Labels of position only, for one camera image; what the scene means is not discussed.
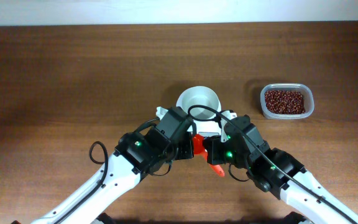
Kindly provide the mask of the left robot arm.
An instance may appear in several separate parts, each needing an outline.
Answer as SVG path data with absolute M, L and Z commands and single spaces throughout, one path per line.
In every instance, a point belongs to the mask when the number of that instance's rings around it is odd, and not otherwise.
M 176 159 L 179 143 L 190 140 L 188 129 L 195 127 L 191 116 L 180 107 L 124 134 L 111 155 L 89 180 L 66 200 L 35 223 L 92 223 L 110 204 L 133 189 L 148 175 L 155 175 Z

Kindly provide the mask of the red plastic measuring scoop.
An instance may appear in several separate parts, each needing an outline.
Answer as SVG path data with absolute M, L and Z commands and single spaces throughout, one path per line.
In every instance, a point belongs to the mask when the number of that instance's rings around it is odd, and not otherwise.
M 208 152 L 203 146 L 203 140 L 204 137 L 196 134 L 192 141 L 193 141 L 193 154 L 201 156 L 205 161 L 208 160 Z M 212 170 L 214 170 L 215 173 L 217 173 L 218 176 L 224 177 L 225 173 L 223 171 L 223 168 L 220 165 L 209 165 Z

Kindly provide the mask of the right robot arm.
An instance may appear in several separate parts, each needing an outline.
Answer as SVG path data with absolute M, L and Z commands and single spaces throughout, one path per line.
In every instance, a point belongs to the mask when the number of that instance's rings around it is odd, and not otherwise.
M 298 210 L 306 221 L 358 223 L 358 214 L 330 194 L 302 163 L 271 148 L 248 116 L 224 121 L 221 127 L 220 135 L 203 140 L 208 163 L 246 169 L 257 188 Z

